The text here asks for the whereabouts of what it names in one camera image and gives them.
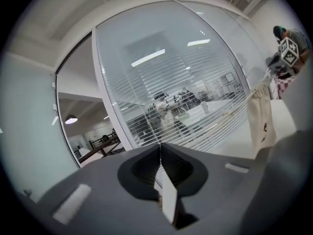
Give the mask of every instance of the drawstring bag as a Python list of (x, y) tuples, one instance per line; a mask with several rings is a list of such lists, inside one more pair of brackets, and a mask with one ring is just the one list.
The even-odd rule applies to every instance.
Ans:
[(255, 152), (275, 144), (269, 90), (265, 83), (258, 85), (247, 102), (252, 146)]

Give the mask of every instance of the canvas bag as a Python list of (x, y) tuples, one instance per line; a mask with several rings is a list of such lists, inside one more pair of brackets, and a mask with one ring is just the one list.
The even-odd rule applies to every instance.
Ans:
[(275, 144), (276, 132), (273, 126), (268, 87), (261, 83), (247, 102), (252, 147), (255, 152)]

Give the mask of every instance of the checkered cloth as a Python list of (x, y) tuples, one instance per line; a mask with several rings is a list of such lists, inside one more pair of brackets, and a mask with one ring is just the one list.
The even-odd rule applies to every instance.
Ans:
[(282, 93), (287, 89), (287, 87), (296, 79), (296, 76), (291, 76), (286, 79), (279, 79), (278, 77), (274, 77), (275, 84), (278, 91), (279, 99), (282, 99)]

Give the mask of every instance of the cloth bag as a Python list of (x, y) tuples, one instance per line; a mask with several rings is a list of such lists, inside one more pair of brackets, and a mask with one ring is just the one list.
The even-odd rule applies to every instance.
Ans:
[(252, 147), (255, 152), (275, 144), (276, 132), (273, 126), (268, 87), (261, 83), (247, 102)]

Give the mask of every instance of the person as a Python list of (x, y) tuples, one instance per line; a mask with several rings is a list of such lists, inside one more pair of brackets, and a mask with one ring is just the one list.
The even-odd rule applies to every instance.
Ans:
[(155, 95), (155, 108), (161, 119), (162, 135), (161, 140), (170, 142), (177, 138), (179, 131), (175, 125), (175, 120), (172, 115), (172, 109), (179, 106), (179, 102), (169, 104), (165, 101), (165, 93), (159, 92)]
[(284, 38), (288, 37), (298, 45), (299, 59), (293, 66), (298, 70), (301, 69), (308, 60), (310, 54), (310, 47), (306, 37), (299, 30), (286, 30), (282, 26), (275, 26), (273, 28), (273, 33), (279, 44)]

